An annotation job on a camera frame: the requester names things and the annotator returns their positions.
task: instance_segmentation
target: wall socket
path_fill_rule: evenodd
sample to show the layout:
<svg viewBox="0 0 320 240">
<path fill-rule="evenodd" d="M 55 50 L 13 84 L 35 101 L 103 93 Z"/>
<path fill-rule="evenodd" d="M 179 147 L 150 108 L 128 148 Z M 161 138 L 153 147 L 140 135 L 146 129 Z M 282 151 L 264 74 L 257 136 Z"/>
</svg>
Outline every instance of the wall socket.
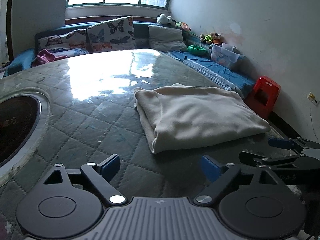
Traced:
<svg viewBox="0 0 320 240">
<path fill-rule="evenodd" d="M 311 92 L 308 95 L 308 99 L 315 105 L 317 106 L 319 104 L 319 100 L 316 99 L 316 96 L 312 94 Z"/>
</svg>

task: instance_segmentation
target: green basket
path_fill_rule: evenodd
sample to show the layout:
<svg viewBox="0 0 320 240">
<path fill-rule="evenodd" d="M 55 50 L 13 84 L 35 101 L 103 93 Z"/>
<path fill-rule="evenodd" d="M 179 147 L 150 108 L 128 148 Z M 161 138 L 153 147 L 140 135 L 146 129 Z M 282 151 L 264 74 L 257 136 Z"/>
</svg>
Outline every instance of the green basket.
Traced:
<svg viewBox="0 0 320 240">
<path fill-rule="evenodd" d="M 191 54 L 196 55 L 196 56 L 203 56 L 207 50 L 205 48 L 199 47 L 199 46 L 194 46 L 190 45 L 188 47 L 188 50 Z"/>
</svg>

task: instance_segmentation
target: sofa armrest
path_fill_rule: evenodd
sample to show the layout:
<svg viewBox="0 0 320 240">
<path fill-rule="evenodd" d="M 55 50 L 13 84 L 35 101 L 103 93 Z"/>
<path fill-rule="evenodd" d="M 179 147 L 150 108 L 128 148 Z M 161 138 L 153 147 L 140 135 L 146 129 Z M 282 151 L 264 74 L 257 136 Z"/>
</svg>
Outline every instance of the sofa armrest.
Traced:
<svg viewBox="0 0 320 240">
<path fill-rule="evenodd" d="M 25 70 L 31 67 L 32 61 L 36 57 L 35 49 L 27 49 L 21 52 L 7 67 L 4 76 L 7 77 L 11 74 L 17 73 L 21 70 Z"/>
</svg>

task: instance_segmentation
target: silver bolt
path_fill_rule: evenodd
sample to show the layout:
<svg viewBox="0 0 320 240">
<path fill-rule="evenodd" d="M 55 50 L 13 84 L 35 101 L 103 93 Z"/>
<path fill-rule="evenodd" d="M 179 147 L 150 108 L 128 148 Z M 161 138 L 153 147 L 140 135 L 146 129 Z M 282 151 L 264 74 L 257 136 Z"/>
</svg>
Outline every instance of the silver bolt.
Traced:
<svg viewBox="0 0 320 240">
<path fill-rule="evenodd" d="M 197 197 L 196 201 L 202 204 L 207 204 L 212 201 L 212 197 L 203 195 L 203 196 Z"/>
<path fill-rule="evenodd" d="M 125 197 L 124 196 L 120 196 L 120 195 L 114 195 L 114 196 L 110 197 L 109 200 L 112 203 L 120 204 L 120 203 L 125 201 Z"/>
</svg>

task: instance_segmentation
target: pink cloth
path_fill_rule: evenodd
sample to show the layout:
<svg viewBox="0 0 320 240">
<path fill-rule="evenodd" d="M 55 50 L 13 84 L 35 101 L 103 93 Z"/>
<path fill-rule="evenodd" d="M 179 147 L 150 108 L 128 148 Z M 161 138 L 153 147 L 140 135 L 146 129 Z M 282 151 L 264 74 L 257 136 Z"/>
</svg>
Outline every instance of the pink cloth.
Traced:
<svg viewBox="0 0 320 240">
<path fill-rule="evenodd" d="M 45 63 L 57 61 L 59 59 L 67 58 L 67 56 L 58 56 L 56 57 L 54 54 L 50 53 L 46 49 L 41 50 L 36 58 L 32 62 L 32 67 L 39 66 Z"/>
</svg>

